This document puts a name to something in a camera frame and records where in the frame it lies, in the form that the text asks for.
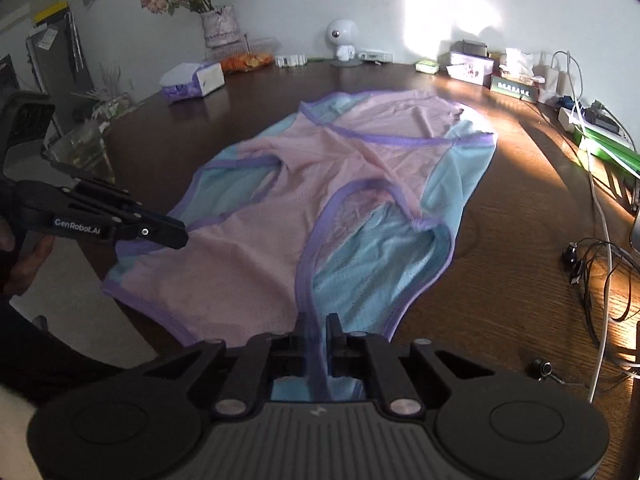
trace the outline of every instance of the hand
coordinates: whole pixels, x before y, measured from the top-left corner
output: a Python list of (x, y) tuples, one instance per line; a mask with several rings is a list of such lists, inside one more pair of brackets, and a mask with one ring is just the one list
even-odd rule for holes
[[(33, 283), (38, 270), (51, 254), (55, 237), (45, 236), (36, 245), (33, 253), (22, 257), (11, 269), (9, 280), (4, 285), (4, 294), (21, 296)], [(6, 220), (0, 217), (0, 250), (11, 252), (15, 247), (14, 234)]]

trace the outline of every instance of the blue fabric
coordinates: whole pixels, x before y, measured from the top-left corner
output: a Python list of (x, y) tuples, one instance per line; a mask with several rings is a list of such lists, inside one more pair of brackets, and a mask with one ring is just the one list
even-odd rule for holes
[[(322, 120), (333, 121), (366, 94), (337, 94), (312, 105)], [(274, 124), (261, 136), (275, 136), (288, 128), (295, 116)], [(447, 137), (464, 137), (491, 132), (487, 121), (466, 109), (461, 121)], [(391, 313), (403, 309), (413, 299), (408, 293), (417, 283), (435, 279), (449, 262), (452, 244), (460, 227), (462, 211), (494, 154), (495, 146), (454, 145), (438, 163), (425, 186), (422, 208), (442, 224), (431, 231), (416, 232), (399, 209), (391, 203), (372, 212), (366, 223), (334, 251), (314, 279), (313, 298), (324, 326), (324, 318), (337, 312), (345, 332), (361, 330), (383, 333), (389, 338), (395, 327), (388, 326)], [(236, 158), (236, 147), (223, 150), (215, 159)], [(247, 202), (273, 168), (202, 171), (192, 185), (193, 197), (177, 217), (189, 225), (206, 216), (238, 208)], [(126, 256), (108, 278), (120, 282), (136, 256)], [(357, 393), (356, 381), (330, 378), (335, 400), (350, 399)], [(274, 384), (276, 400), (312, 400), (306, 381), (284, 378)]]

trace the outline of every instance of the paper note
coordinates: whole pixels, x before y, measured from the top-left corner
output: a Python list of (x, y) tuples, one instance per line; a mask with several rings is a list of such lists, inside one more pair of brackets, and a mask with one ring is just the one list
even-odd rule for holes
[(53, 45), (53, 42), (55, 41), (57, 35), (58, 30), (56, 28), (48, 29), (44, 33), (42, 39), (38, 42), (38, 47), (42, 48), (43, 50), (49, 50), (51, 48), (51, 45)]

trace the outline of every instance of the pink fabric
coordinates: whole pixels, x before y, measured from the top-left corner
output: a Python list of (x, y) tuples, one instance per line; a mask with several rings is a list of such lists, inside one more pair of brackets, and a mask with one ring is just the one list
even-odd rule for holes
[[(385, 136), (441, 137), (458, 113), (431, 92), (380, 94), (356, 105), (335, 125)], [(384, 179), (399, 186), (409, 214), (420, 218), (422, 190), (450, 146), (451, 142), (409, 148), (365, 142), (298, 114), (279, 136), (238, 145), (241, 158), (276, 155), (282, 161), (276, 182), (261, 202), (220, 224), (192, 231), (179, 251), (140, 257), (122, 286), (199, 339), (223, 338), (228, 346), (240, 346), (257, 333), (291, 330), (298, 314), (296, 268), (328, 200), (354, 180)], [(377, 205), (390, 200), (389, 193), (375, 190), (348, 197), (319, 263)]]

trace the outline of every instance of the power strip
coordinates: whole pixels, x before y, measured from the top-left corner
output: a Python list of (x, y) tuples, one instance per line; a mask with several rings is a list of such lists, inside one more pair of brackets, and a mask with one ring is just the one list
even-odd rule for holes
[(381, 50), (361, 50), (358, 52), (358, 59), (361, 61), (371, 61), (379, 63), (393, 63), (394, 57), (388, 52)]

